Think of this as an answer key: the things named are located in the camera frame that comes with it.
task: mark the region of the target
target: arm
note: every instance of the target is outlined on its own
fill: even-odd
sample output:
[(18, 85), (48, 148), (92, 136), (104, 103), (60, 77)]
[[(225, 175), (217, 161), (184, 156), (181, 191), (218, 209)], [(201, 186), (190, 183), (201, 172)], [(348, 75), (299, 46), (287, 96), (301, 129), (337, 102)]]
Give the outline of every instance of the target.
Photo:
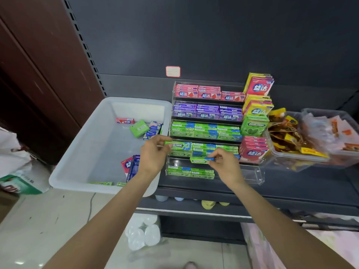
[(282, 214), (243, 179), (232, 153), (216, 149), (209, 157), (221, 180), (236, 194), (287, 269), (353, 269), (340, 255)]
[(157, 135), (141, 147), (138, 173), (47, 262), (44, 269), (105, 268), (128, 221), (151, 181), (161, 171), (170, 137)]

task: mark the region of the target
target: hand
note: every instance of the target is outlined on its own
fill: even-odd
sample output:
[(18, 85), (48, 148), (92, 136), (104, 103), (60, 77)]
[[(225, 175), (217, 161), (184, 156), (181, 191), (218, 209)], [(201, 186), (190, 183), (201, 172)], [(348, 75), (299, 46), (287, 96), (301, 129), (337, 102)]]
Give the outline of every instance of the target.
[(146, 140), (145, 144), (141, 146), (138, 173), (141, 173), (145, 177), (150, 177), (151, 180), (156, 177), (164, 166), (166, 156), (172, 148), (171, 143), (164, 145), (164, 141), (166, 140), (171, 141), (172, 139), (167, 136), (156, 135)]
[(208, 164), (218, 172), (219, 177), (228, 188), (233, 190), (236, 185), (245, 184), (238, 159), (233, 153), (222, 148), (217, 148), (214, 152), (210, 153), (208, 157), (217, 157), (215, 161), (211, 160)]

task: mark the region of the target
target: right hand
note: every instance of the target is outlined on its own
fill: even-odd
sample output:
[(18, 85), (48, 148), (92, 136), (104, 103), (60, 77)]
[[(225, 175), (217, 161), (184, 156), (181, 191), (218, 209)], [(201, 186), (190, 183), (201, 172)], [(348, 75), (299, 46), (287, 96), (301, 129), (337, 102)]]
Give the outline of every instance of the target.
[(215, 161), (210, 160), (208, 164), (218, 172), (219, 177), (228, 188), (233, 190), (236, 185), (246, 184), (242, 171), (240, 170), (238, 159), (233, 153), (222, 148), (217, 148), (214, 152), (210, 153), (208, 157), (222, 157), (215, 158)]

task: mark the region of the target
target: left hand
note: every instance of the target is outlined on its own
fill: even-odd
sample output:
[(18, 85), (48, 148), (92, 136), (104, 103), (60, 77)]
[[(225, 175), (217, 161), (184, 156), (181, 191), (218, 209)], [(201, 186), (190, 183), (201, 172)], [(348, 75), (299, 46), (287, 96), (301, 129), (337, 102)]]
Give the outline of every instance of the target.
[(171, 140), (170, 137), (163, 135), (156, 135), (146, 140), (145, 144), (141, 146), (138, 173), (153, 180), (164, 166), (166, 156), (172, 148), (171, 143), (164, 145), (164, 141)]

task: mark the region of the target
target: tiled floor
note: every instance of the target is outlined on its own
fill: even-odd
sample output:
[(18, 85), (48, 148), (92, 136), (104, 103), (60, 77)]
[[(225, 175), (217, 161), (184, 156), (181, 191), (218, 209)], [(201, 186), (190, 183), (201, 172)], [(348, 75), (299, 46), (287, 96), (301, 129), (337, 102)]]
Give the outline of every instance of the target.
[[(0, 224), (0, 269), (41, 268), (111, 198), (57, 189), (22, 196)], [(123, 235), (106, 269), (181, 269), (187, 261), (204, 269), (251, 268), (245, 246), (165, 238), (134, 255)]]

